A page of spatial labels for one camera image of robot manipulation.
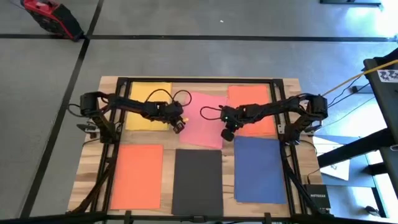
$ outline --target yellow paper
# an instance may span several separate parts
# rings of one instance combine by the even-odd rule
[[[150,82],[133,82],[131,87],[130,99],[144,102],[148,96],[157,89],[164,89],[171,93],[171,83],[150,83]],[[166,101],[171,102],[171,99],[164,91],[157,91],[149,98],[148,101]],[[126,121],[127,130],[146,130],[146,131],[167,131],[169,125],[160,121],[149,121],[143,118],[140,114],[127,112]]]

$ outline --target sticker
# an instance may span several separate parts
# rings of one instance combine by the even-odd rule
[[[398,70],[378,70],[380,81],[398,83]]]

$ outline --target wooden board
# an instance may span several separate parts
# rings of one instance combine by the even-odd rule
[[[99,84],[99,91],[114,93],[118,77],[102,77]],[[179,90],[197,91],[209,95],[226,96],[228,83],[172,83],[172,95]],[[284,79],[286,97],[300,94],[300,84],[298,79]],[[183,94],[178,95],[176,100],[181,100]],[[297,114],[291,113],[291,122],[298,118]],[[302,136],[302,139],[312,142],[312,139]],[[164,163],[162,173],[162,198],[161,208],[157,210],[133,210],[133,215],[172,215],[172,196],[174,182],[174,161],[175,149],[203,149],[201,146],[182,144],[172,130],[169,131],[129,131],[124,130],[121,144],[162,144],[164,145]],[[73,185],[68,209],[73,210],[86,197],[92,186],[95,184],[98,165],[102,154],[102,144],[99,142],[89,143],[84,146],[81,154],[76,180]],[[234,151],[233,142],[224,141],[223,148],[223,200],[225,217],[263,217],[264,212],[269,212],[273,217],[289,217],[289,207],[287,204],[267,204],[267,203],[238,203],[234,199]],[[307,181],[307,175],[318,169],[318,161],[313,146],[302,142],[297,146],[297,155],[302,175],[302,180]],[[312,184],[321,184],[320,172],[310,176]],[[294,201],[296,211],[300,211],[297,190],[293,183]],[[104,191],[99,198],[98,209],[101,209]],[[124,214],[125,211],[109,211],[110,214]]]

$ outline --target wire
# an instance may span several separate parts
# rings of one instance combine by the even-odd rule
[[[145,102],[147,102],[147,101],[149,100],[149,98],[150,98],[154,93],[156,93],[157,91],[163,91],[163,92],[167,93],[168,96],[170,97],[170,99],[173,100],[172,95],[171,95],[168,91],[166,91],[166,90],[164,90],[164,89],[157,89],[157,90],[154,90],[152,93],[149,94],[149,96],[148,96],[148,98],[145,100]]]
[[[358,80],[359,78],[361,78],[361,77],[356,78],[351,84],[349,84],[349,86],[347,86],[347,87],[340,93],[340,95],[336,96],[336,97],[331,101],[331,103],[329,103],[328,106],[332,105],[333,102],[334,102],[337,98],[341,97],[342,94],[344,93],[344,91],[346,91],[349,87],[351,87],[351,86],[354,84],[354,82],[355,82],[356,80]]]
[[[307,182],[308,182],[308,184],[311,184],[310,175],[316,173],[316,172],[319,171],[320,169],[321,169],[321,168],[318,168],[316,171],[311,172],[311,173],[309,173],[309,174],[307,175]]]
[[[348,112],[346,115],[342,116],[340,119],[337,119],[336,121],[334,121],[334,122],[332,122],[332,123],[330,123],[330,124],[327,124],[327,125],[325,125],[325,126],[322,126],[321,128],[325,128],[325,127],[327,127],[327,126],[329,126],[329,125],[332,125],[332,124],[334,124],[334,123],[337,123],[337,122],[341,121],[343,118],[347,117],[349,114],[351,114],[352,112],[354,112],[354,110],[360,108],[361,106],[365,105],[367,102],[369,102],[369,101],[371,101],[371,100],[373,100],[373,99],[374,99],[374,97],[372,97],[372,98],[366,100],[364,103],[362,103],[361,105],[355,107],[353,110],[351,110],[350,112]]]
[[[25,9],[24,9],[23,7],[20,7],[20,6],[17,5],[15,2],[13,2],[13,1],[11,1],[11,0],[8,0],[8,2],[25,11]]]
[[[90,142],[93,142],[93,141],[98,141],[98,140],[100,140],[100,139],[92,139],[92,140],[88,140],[88,141],[84,142],[82,146],[84,146],[84,145],[85,145],[85,144],[87,144],[87,143],[90,143]]]
[[[300,142],[305,142],[305,143],[310,144],[310,145],[315,149],[315,155],[318,155],[317,148],[315,147],[315,145],[314,145],[313,143],[311,143],[311,142],[309,142],[309,141],[307,141],[307,140],[302,140],[302,139],[300,139]],[[313,172],[311,172],[311,173],[309,173],[309,174],[307,175],[307,182],[308,182],[308,184],[311,184],[310,175],[313,174],[313,173],[315,173],[316,171],[313,171]]]
[[[369,73],[371,73],[371,72],[375,72],[375,71],[377,71],[377,70],[379,70],[379,69],[381,69],[381,68],[384,68],[384,67],[393,65],[393,64],[395,64],[395,63],[398,63],[398,60],[393,60],[393,61],[391,61],[391,62],[388,62],[388,63],[385,63],[385,64],[383,64],[383,65],[377,66],[377,67],[375,67],[375,68],[369,69],[369,70],[367,70],[367,71],[365,71],[365,72],[363,72],[363,73],[360,73],[360,74],[358,74],[358,75],[356,75],[356,76],[354,76],[354,77],[351,77],[351,78],[347,79],[346,81],[344,81],[343,83],[339,84],[338,86],[336,86],[336,87],[332,88],[331,90],[327,91],[326,93],[322,94],[322,96],[326,96],[327,94],[329,94],[329,93],[331,93],[331,92],[337,90],[338,88],[340,88],[340,87],[342,87],[343,85],[347,84],[347,83],[350,82],[351,80],[354,80],[354,79],[356,79],[356,78],[358,78],[358,77],[361,77],[361,76],[363,76],[363,75],[369,74]]]
[[[204,106],[204,107],[202,107],[202,108],[200,109],[200,111],[199,111],[200,116],[201,116],[202,118],[205,118],[205,119],[208,120],[208,121],[215,121],[215,120],[221,119],[221,118],[207,118],[207,117],[205,117],[205,116],[201,113],[201,111],[202,111],[203,109],[212,109],[212,110],[217,110],[217,111],[221,111],[221,109],[213,108],[213,107],[210,107],[210,106]]]
[[[182,93],[182,92],[188,93],[188,95],[189,95],[189,102],[186,103],[185,105],[182,105],[182,106],[188,106],[188,105],[192,102],[192,95],[191,95],[191,93],[188,92],[187,90],[179,90],[179,91],[177,91],[177,92],[174,94],[172,100],[175,101],[175,97],[177,96],[177,94]]]
[[[101,97],[101,101],[108,104],[108,101],[106,101],[103,97]]]
[[[76,114],[75,112],[73,112],[73,111],[70,109],[70,106],[76,106],[77,108],[80,109],[80,105],[77,105],[77,104],[74,104],[74,103],[70,103],[70,104],[68,105],[68,107],[67,107],[67,110],[68,110],[68,112],[69,112],[70,114],[72,114],[72,115],[74,115],[74,116],[76,116],[76,117],[78,117],[78,118],[84,118],[84,116],[78,115],[78,114]]]
[[[302,139],[300,139],[300,142],[306,142],[306,143],[308,143],[308,144],[310,144],[314,149],[315,149],[315,155],[318,155],[318,151],[317,151],[317,148],[315,147],[315,145],[314,144],[312,144],[312,143],[310,143],[309,141],[307,141],[307,140],[302,140]]]
[[[179,93],[185,92],[185,93],[188,93],[188,95],[189,95],[189,102],[188,102],[187,104],[185,104],[185,105],[182,105],[182,106],[188,106],[188,105],[192,102],[192,95],[191,95],[191,93],[190,93],[189,91],[187,91],[187,90],[179,90],[179,91],[177,91],[177,92],[174,94],[174,96],[172,96],[172,95],[171,95],[167,90],[165,90],[165,89],[157,89],[157,90],[154,90],[152,93],[149,94],[149,96],[147,97],[147,99],[145,100],[145,102],[147,102],[147,101],[149,100],[149,98],[150,98],[154,93],[156,93],[157,91],[163,91],[163,92],[167,93],[168,96],[170,97],[170,99],[172,99],[172,102],[175,102],[175,97],[176,97]]]
[[[366,84],[365,86],[362,86],[361,88],[358,89],[358,91],[362,90],[363,88],[367,87],[370,83]],[[333,103],[332,105],[328,106],[328,108],[331,108],[332,106],[335,106],[336,104],[340,103],[341,101],[347,99],[348,97],[354,95],[355,93],[351,93],[350,95],[347,95],[345,97],[343,97],[342,99],[340,99],[339,101],[337,101],[336,103]]]

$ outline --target orange paper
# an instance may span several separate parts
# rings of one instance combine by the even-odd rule
[[[121,145],[110,209],[160,208],[162,161],[162,145]]]
[[[257,103],[269,103],[268,87],[266,85],[239,85],[228,87],[228,104],[232,107]],[[276,135],[274,117],[268,116],[254,124],[245,124],[238,129],[240,136],[270,136]]]

